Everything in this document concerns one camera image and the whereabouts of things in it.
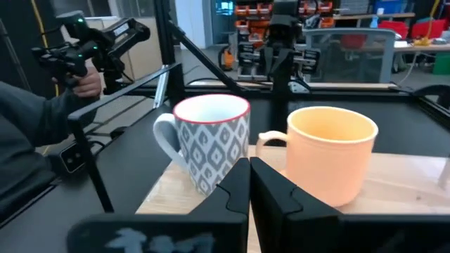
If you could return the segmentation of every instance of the white cable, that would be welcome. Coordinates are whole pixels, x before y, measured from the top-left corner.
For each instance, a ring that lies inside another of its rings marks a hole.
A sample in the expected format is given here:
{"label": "white cable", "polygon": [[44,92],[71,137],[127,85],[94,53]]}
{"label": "white cable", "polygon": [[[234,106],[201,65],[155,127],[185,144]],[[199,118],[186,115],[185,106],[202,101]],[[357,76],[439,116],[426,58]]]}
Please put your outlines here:
{"label": "white cable", "polygon": [[419,52],[414,53],[414,59],[413,59],[413,63],[411,63],[411,66],[408,70],[408,73],[406,73],[406,76],[398,83],[398,85],[400,85],[401,83],[405,82],[406,79],[408,79],[409,75],[413,72],[413,68],[416,65],[416,61],[417,61],[417,56],[419,55]]}

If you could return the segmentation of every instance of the hand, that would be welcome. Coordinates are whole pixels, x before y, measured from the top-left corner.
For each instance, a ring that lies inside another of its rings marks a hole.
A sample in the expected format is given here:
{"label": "hand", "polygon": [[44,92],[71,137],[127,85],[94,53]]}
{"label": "hand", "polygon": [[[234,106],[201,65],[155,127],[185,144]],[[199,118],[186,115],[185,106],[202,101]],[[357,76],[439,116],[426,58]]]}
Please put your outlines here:
{"label": "hand", "polygon": [[101,79],[95,67],[86,67],[87,74],[85,77],[74,78],[78,81],[77,86],[73,89],[73,93],[80,98],[93,98],[97,97],[101,93]]}

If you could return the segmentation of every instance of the mug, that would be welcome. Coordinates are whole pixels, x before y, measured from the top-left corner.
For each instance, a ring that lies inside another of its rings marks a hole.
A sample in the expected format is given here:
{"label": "mug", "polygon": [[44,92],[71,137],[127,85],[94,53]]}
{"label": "mug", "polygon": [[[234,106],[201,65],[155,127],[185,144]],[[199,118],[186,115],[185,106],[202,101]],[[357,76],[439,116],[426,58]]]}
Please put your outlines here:
{"label": "mug", "polygon": [[[163,122],[176,130],[180,155],[162,134]],[[187,98],[173,114],[160,115],[153,133],[160,147],[188,170],[197,190],[208,196],[241,157],[247,157],[250,104],[226,94]]]}
{"label": "mug", "polygon": [[256,154],[271,139],[285,141],[282,174],[320,201],[339,207],[361,190],[377,134],[376,123],[357,112],[326,106],[301,108],[289,114],[287,134],[259,134]]}

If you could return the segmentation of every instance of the gray sleeve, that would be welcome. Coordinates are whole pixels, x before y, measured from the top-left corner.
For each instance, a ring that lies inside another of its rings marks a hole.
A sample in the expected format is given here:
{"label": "gray sleeve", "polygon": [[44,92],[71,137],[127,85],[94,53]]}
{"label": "gray sleeve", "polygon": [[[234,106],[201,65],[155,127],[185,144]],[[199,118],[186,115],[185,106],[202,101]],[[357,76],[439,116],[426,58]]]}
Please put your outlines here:
{"label": "gray sleeve", "polygon": [[[70,90],[47,100],[0,82],[0,111],[26,135],[34,147],[65,140],[70,134],[68,115],[96,100],[78,98]],[[83,124],[90,124],[94,117],[95,113],[87,115]]]}

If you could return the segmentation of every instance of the black table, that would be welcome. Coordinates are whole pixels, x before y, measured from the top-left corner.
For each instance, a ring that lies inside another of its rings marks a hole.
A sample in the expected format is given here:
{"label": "black table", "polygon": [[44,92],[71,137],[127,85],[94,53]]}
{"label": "black table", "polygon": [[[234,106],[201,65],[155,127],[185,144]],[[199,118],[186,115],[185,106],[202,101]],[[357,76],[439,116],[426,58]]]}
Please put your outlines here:
{"label": "black table", "polygon": [[[299,100],[274,103],[251,99],[250,144],[257,134],[268,130],[285,131],[289,112],[312,105],[329,105],[360,112],[375,121],[379,135],[374,152],[446,157],[450,153],[450,132],[446,122],[431,118],[414,99],[383,102],[366,99]],[[133,214],[152,185],[170,163],[153,137],[156,118],[169,112],[163,106],[133,124],[98,156],[98,168],[116,212]],[[175,133],[167,137],[177,148]],[[273,142],[272,145],[284,145]],[[102,207],[92,182],[87,178],[65,181],[0,230],[0,252],[65,252],[65,236],[74,223]]]}

